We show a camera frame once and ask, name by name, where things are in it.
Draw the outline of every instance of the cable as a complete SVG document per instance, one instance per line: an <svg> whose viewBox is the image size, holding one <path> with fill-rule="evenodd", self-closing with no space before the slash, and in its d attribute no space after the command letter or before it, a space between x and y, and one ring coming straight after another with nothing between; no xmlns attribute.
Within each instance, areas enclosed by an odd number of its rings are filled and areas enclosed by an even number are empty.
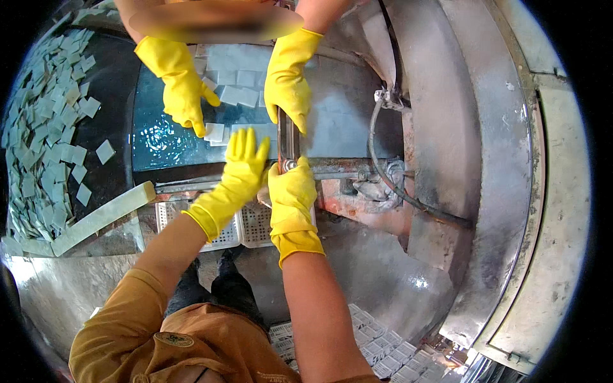
<svg viewBox="0 0 613 383"><path fill-rule="evenodd" d="M398 45L398 39L396 38L396 32L394 32L394 26L392 25L392 20L389 18L389 14L387 13L387 9L385 8L385 3L383 0L379 0L379 6L381 8L381 13L383 14L383 18L385 19L385 24L387 27L387 34L389 35L389 41L392 44L392 53L394 55L394 66L396 68L396 80L394 81L394 88L392 90L392 94L397 100L400 101L401 104L407 104L405 106L410 106L410 102L405 100L402 97L402 57L400 56L400 46Z"/></svg>
<svg viewBox="0 0 613 383"><path fill-rule="evenodd" d="M381 176L381 179L383 180L383 182L387 185L388 188L390 188L394 193L396 193L403 200L407 201L412 206L420 209L424 213L428 213L437 221L440 221L446 224L457 225L460 227L464 227L466 229L472 228L473 224L469 220L454 216L453 214L445 213L444 211L440 211L436 208L433 208L431 206L421 203L418 199L410 197L406 193L406 191L401 190L398 186L394 185L392 180L390 180L387 174L385 174L385 171L381 168L381 165L379 165L379 159L377 158L375 154L375 122L377 121L377 117L379 116L379 111L381 110L382 104L383 104L383 97L380 97L379 100L377 100L377 103L375 104L373 115L370 118L370 125L368 126L368 151L370 152L370 158L373 161L373 165L375 166L377 173L379 173L379 176Z"/></svg>

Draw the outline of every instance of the person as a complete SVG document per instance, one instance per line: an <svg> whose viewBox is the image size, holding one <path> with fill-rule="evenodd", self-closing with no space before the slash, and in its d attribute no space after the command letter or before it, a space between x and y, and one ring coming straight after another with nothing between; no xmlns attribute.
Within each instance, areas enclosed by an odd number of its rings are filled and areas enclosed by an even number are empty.
<svg viewBox="0 0 613 383"><path fill-rule="evenodd" d="M298 31L276 40L264 83L264 102L268 116L277 123L281 107L299 131L307 134L307 116L311 108L311 91L303 68L315 54L319 41L329 26L342 14L351 0L301 0L296 13L304 18ZM217 107L217 95L202 82L187 45L161 40L131 28L128 20L139 10L164 4L164 0L115 0L121 20L137 46L134 52L155 76L164 81L164 113L198 137L206 134L200 98Z"/></svg>
<svg viewBox="0 0 613 383"><path fill-rule="evenodd" d="M225 252L211 291L197 286L199 249L214 240L265 178L270 140L229 140L221 182L152 239L104 307L79 331L69 367L89 382L379 382L356 346L347 302L311 224L317 193L306 158L268 171L270 238L294 332L300 375L276 354L253 292Z"/></svg>

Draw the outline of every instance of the shirt sleeve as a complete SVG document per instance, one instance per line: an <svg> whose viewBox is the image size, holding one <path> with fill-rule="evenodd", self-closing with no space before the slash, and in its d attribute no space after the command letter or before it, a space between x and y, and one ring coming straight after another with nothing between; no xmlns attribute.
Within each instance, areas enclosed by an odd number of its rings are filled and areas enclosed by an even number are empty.
<svg viewBox="0 0 613 383"><path fill-rule="evenodd" d="M162 285L153 275L129 270L72 342L68 364L76 381L102 382L112 375L159 331L167 304Z"/></svg>

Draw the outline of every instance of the shirt logo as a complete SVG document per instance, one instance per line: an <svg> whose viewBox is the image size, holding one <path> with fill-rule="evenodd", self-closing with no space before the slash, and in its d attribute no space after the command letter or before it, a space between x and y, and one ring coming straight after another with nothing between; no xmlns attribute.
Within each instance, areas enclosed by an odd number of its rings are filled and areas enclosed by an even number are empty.
<svg viewBox="0 0 613 383"><path fill-rule="evenodd" d="M191 347L194 344L194 340L191 336L185 334L163 332L155 333L153 337L160 342L176 347Z"/></svg>

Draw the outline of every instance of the concrete floor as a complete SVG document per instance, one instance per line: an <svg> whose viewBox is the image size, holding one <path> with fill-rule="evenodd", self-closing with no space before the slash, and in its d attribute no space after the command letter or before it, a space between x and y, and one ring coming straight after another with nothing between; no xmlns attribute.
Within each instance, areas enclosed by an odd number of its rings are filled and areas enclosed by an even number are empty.
<svg viewBox="0 0 613 383"><path fill-rule="evenodd" d="M415 341L443 318L454 298L447 273L408 257L397 237L344 219L318 216L330 264L346 294L377 320ZM200 282L215 278L221 251L200 254ZM137 260L137 254L46 259L5 257L19 288L21 306L62 358L83 322ZM274 247L246 249L237 267L251 283L265 320L289 320L278 253Z"/></svg>

